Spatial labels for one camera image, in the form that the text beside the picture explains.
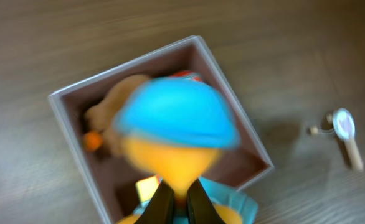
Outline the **colourful puzzle cube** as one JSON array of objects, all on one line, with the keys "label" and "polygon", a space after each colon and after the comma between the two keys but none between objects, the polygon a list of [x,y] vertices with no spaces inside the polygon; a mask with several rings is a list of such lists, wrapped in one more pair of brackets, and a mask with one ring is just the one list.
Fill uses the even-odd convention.
[{"label": "colourful puzzle cube", "polygon": [[149,202],[160,185],[162,178],[158,175],[141,179],[135,183],[135,188],[141,204]]}]

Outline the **white box pink interior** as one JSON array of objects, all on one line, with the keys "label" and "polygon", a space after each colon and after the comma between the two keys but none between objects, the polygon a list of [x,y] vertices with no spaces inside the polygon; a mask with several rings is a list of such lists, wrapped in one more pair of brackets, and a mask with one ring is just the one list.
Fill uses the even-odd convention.
[{"label": "white box pink interior", "polygon": [[240,191],[273,170],[273,162],[211,50],[201,36],[192,35],[49,96],[103,223],[116,223],[133,212],[140,202],[135,184],[146,174],[122,158],[119,136],[110,128],[112,114],[102,109],[101,101],[122,100],[123,84],[186,70],[224,95],[241,138],[240,146],[226,152],[204,178]]}]

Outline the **white wooden rattle drum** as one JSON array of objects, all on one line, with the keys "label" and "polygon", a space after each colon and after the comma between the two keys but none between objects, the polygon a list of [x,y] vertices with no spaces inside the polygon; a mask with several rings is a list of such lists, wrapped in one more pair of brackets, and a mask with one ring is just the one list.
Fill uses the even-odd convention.
[{"label": "white wooden rattle drum", "polygon": [[346,153],[352,170],[362,172],[364,164],[356,143],[356,127],[351,113],[346,108],[339,108],[326,115],[326,121],[332,125],[331,129],[325,130],[317,126],[310,126],[310,135],[335,134],[344,143]]}]

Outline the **orange blue duck toy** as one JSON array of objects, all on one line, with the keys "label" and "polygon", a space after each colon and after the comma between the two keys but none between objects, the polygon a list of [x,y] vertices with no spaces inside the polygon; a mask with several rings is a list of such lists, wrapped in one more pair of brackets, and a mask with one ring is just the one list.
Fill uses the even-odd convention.
[{"label": "orange blue duck toy", "polygon": [[[189,223],[187,191],[197,179],[225,223],[254,222],[258,204],[252,198],[203,176],[240,143],[227,102],[213,87],[184,78],[150,80],[129,97],[113,127],[130,163],[174,191],[173,223]],[[135,223],[148,204],[123,223]]]}]

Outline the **brown plush bear toy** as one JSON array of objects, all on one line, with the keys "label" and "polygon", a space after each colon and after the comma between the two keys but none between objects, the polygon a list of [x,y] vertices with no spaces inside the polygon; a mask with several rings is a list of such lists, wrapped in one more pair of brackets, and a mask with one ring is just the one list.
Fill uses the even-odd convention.
[{"label": "brown plush bear toy", "polygon": [[136,74],[128,76],[114,85],[101,102],[90,107],[84,114],[88,132],[84,134],[83,144],[88,152],[102,151],[106,155],[123,155],[120,134],[113,128],[115,115],[124,107],[130,95],[150,76]]}]

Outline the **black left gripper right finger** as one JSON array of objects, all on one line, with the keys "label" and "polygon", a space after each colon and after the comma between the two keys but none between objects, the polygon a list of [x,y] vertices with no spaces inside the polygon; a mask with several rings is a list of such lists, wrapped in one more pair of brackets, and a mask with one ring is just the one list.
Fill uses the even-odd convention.
[{"label": "black left gripper right finger", "polygon": [[189,224],[225,224],[207,196],[199,179],[187,191]]}]

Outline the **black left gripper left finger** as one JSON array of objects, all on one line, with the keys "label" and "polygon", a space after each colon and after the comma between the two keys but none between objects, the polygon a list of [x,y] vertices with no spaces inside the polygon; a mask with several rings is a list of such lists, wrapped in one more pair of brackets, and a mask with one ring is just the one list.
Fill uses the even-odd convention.
[{"label": "black left gripper left finger", "polygon": [[135,224],[172,224],[174,191],[162,181]]}]

